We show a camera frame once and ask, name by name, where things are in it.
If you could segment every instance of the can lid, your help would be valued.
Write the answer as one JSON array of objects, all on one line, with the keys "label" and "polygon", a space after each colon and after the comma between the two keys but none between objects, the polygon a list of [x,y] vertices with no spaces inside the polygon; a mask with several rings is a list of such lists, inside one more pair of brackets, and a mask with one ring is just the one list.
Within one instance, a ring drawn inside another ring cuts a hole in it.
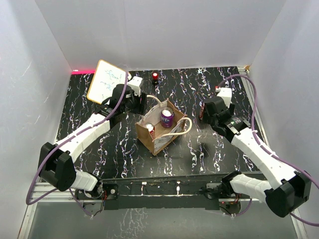
[{"label": "can lid", "polygon": [[161,112],[164,116],[169,117],[173,115],[173,110],[171,108],[165,108]]},{"label": "can lid", "polygon": [[152,125],[151,123],[146,123],[144,125],[144,128],[147,128],[149,132],[151,132],[154,129],[154,125]]}]

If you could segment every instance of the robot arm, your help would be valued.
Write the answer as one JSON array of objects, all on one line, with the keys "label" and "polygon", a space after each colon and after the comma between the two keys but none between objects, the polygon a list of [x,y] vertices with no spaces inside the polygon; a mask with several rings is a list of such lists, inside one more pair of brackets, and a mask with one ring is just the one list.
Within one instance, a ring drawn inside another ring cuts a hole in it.
[{"label": "robot arm", "polygon": [[[122,84],[117,85],[112,97],[106,99],[94,114],[76,131],[66,138],[57,142],[56,145],[72,138],[69,142],[62,145],[46,162],[40,177],[56,187],[60,191],[69,188],[88,191],[92,197],[98,197],[102,192],[102,183],[98,178],[90,173],[74,169],[74,163],[79,155],[101,135],[108,132],[112,127],[119,123],[128,112],[144,115],[146,110],[146,94],[141,92],[142,78],[133,77],[128,82],[125,96],[109,120],[102,122],[108,116],[120,98],[123,91]],[[48,153],[56,146],[47,142],[40,152],[39,165]]]},{"label": "robot arm", "polygon": [[[258,145],[247,120],[234,115],[230,88],[216,88],[216,92],[217,97],[207,99],[202,104],[199,118],[242,150],[267,178],[267,181],[261,181],[235,171],[223,178],[222,190],[229,195],[243,193],[257,198],[267,203],[276,215],[285,217],[309,199],[311,181],[271,157]],[[263,142],[262,145],[272,152]]]}]

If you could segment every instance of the purple soda can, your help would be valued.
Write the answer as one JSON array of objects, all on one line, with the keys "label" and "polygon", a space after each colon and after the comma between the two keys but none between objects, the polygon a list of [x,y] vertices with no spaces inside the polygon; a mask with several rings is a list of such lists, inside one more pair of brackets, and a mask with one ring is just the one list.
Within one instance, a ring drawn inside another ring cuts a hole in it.
[{"label": "purple soda can", "polygon": [[161,111],[161,125],[164,128],[170,128],[173,125],[174,111],[171,108],[165,108]]}]

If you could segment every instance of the soda can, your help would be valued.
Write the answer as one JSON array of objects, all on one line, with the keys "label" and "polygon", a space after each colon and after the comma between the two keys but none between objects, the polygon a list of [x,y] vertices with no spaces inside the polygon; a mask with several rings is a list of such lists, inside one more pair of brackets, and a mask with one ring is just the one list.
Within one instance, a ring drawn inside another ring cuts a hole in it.
[{"label": "soda can", "polygon": [[152,136],[152,138],[155,138],[155,127],[151,123],[145,123],[144,128],[147,128]]},{"label": "soda can", "polygon": [[170,128],[173,125],[174,111],[171,108],[165,108],[161,111],[161,125],[164,128]]}]

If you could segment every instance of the red can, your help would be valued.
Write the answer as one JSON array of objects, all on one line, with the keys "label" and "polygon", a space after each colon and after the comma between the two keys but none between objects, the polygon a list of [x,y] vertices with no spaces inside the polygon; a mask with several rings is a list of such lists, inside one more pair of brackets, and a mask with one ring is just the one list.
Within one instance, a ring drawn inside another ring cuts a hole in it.
[{"label": "red can", "polygon": [[155,138],[155,127],[151,123],[145,123],[144,128],[147,128],[152,136],[152,138]]}]

